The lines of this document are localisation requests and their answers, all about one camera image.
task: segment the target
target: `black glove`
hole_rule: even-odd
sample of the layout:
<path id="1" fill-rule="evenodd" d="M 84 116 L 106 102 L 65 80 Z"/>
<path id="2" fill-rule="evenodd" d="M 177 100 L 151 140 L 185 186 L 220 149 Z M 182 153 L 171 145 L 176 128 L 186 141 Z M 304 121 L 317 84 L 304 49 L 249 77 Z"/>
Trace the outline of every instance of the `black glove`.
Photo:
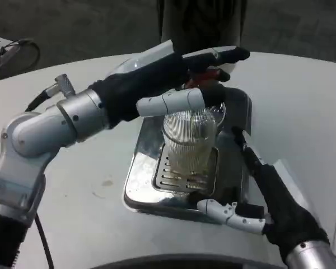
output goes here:
<path id="1" fill-rule="evenodd" d="M 110 75 L 88 88 L 100 97 L 108 114 L 109 128 L 112 129 L 121 120 L 130 121 L 138 117 L 136 103 L 139 99 L 179 87 L 189 81 L 192 74 L 205 72 L 209 66 L 235 63 L 249 55 L 242 48 L 220 52 L 218 57 L 204 53 L 183 58 L 173 53 L 132 72 Z M 222 70 L 216 79 L 226 81 L 229 78 Z"/>
<path id="2" fill-rule="evenodd" d="M 291 196 L 274 166 L 262 164 L 251 148 L 245 148 L 242 130 L 233 127 L 235 142 L 240 146 L 245 164 L 254 177 L 273 220 L 263 233 L 270 243 L 278 245 L 282 261 L 299 244 L 323 241 L 330 244 L 327 234 L 313 215 L 301 207 Z"/>

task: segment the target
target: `robotic hand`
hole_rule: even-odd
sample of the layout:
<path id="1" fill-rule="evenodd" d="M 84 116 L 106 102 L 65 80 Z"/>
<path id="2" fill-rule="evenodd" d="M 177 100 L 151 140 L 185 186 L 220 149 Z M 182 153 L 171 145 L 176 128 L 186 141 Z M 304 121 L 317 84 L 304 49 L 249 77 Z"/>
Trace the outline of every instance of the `robotic hand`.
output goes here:
<path id="1" fill-rule="evenodd" d="M 278 245 L 282 261 L 289 268 L 336 268 L 326 232 L 288 166 L 281 160 L 266 164 L 247 132 L 233 128 L 233 133 L 269 214 L 264 216 L 259 206 L 222 206 L 215 200 L 199 201 L 198 209 L 232 228 L 265 234 L 270 243 Z"/>
<path id="2" fill-rule="evenodd" d="M 217 82 L 159 94 L 181 87 L 199 74 L 209 73 L 211 79 L 226 81 L 227 73 L 210 66 L 236 63 L 249 55 L 241 48 L 220 47 L 182 56 L 167 41 L 124 62 L 79 94 L 66 75 L 58 76 L 56 83 L 1 133 L 0 266 L 11 268 L 14 264 L 44 193 L 45 168 L 61 147 L 83 142 L 122 120 L 220 104 L 225 88 Z M 58 92 L 66 98 L 42 114 L 31 112 Z"/>

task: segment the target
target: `metal tray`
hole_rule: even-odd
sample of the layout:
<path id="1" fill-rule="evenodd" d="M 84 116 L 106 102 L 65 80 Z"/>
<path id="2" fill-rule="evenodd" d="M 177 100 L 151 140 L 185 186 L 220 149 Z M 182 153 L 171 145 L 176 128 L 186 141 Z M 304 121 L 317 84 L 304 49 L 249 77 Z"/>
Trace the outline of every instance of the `metal tray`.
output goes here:
<path id="1" fill-rule="evenodd" d="M 221 204 L 246 202 L 248 192 L 248 173 L 231 127 L 238 126 L 250 133 L 251 100 L 239 89 L 227 91 L 226 96 L 226 116 L 215 144 L 219 166 L 211 194 Z M 200 214 L 196 204 L 188 201 L 187 192 L 161 188 L 156 184 L 164 148 L 162 124 L 163 117 L 146 118 L 142 123 L 124 187 L 124 201 L 138 212 L 210 222 Z"/>

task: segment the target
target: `black cable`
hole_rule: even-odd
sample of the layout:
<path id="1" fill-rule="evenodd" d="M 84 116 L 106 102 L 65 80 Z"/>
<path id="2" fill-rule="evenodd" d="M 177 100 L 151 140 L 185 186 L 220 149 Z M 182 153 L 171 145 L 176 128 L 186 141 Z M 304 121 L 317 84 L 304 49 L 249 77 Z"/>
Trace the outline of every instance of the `black cable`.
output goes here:
<path id="1" fill-rule="evenodd" d="M 50 99 L 47 95 L 46 91 L 43 90 L 35 99 L 27 106 L 25 112 L 30 112 L 36 109 L 39 105 L 41 105 L 44 101 Z"/>
<path id="2" fill-rule="evenodd" d="M 23 73 L 26 71 L 32 70 L 38 63 L 41 58 L 41 50 L 40 47 L 37 45 L 37 43 L 33 42 L 32 39 L 21 39 L 17 41 L 13 41 L 5 46 L 2 46 L 0 49 L 0 64 L 1 64 L 1 57 L 5 54 L 5 49 L 8 47 L 13 47 L 13 46 L 20 46 L 20 47 L 25 47 L 25 46 L 31 46 L 36 50 L 36 57 L 33 60 L 32 63 L 29 64 L 29 66 L 22 68 L 21 70 L 16 71 L 15 73 Z"/>
<path id="3" fill-rule="evenodd" d="M 43 226 L 41 225 L 39 214 L 36 214 L 36 216 L 35 216 L 35 223 L 36 223 L 36 226 L 38 227 L 39 235 L 40 235 L 41 241 L 43 243 L 43 247 L 44 247 L 44 251 L 45 251 L 45 255 L 46 255 L 46 259 L 47 259 L 47 263 L 49 265 L 49 268 L 54 269 L 55 268 L 54 267 L 54 262 L 52 260 L 52 256 L 51 256 L 51 253 L 50 253 L 49 245 L 48 245 L 47 240 L 46 240 L 46 236 L 45 236 L 45 233 L 44 233 Z"/>

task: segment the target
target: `red object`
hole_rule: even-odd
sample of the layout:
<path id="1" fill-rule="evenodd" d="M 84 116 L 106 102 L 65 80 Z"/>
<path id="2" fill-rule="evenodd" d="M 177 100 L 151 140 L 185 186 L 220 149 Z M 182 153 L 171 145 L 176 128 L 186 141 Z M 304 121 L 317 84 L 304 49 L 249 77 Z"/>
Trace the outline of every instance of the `red object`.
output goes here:
<path id="1" fill-rule="evenodd" d="M 184 85 L 185 89 L 198 87 L 203 81 L 216 80 L 220 74 L 220 70 L 213 69 L 205 73 L 194 74 L 192 78 Z"/>

